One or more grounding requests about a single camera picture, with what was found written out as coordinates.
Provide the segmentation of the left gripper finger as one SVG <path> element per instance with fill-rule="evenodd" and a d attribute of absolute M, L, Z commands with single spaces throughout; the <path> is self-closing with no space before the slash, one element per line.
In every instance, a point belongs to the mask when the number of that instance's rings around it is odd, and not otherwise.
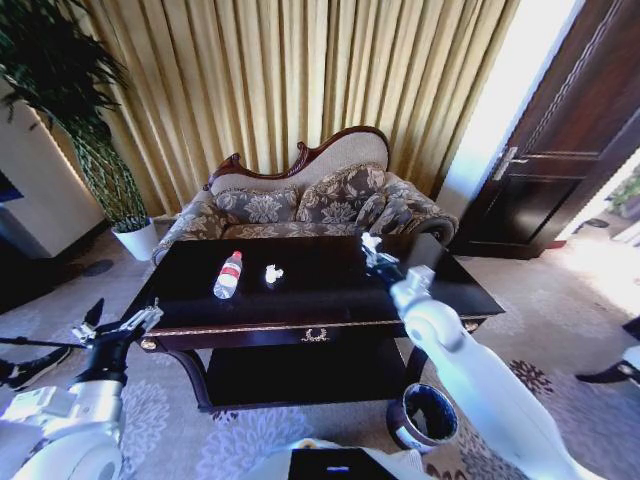
<path fill-rule="evenodd" d="M 72 333 L 82 345 L 87 345 L 95 338 L 103 308 L 104 299 L 100 298 L 96 304 L 87 311 L 80 325 L 72 328 Z"/>
<path fill-rule="evenodd" d="M 159 298 L 155 297 L 151 305 L 139 310 L 129 320 L 122 323 L 119 330 L 135 331 L 141 329 L 143 332 L 147 332 L 161 320 L 163 315 L 164 312 L 159 307 Z"/>

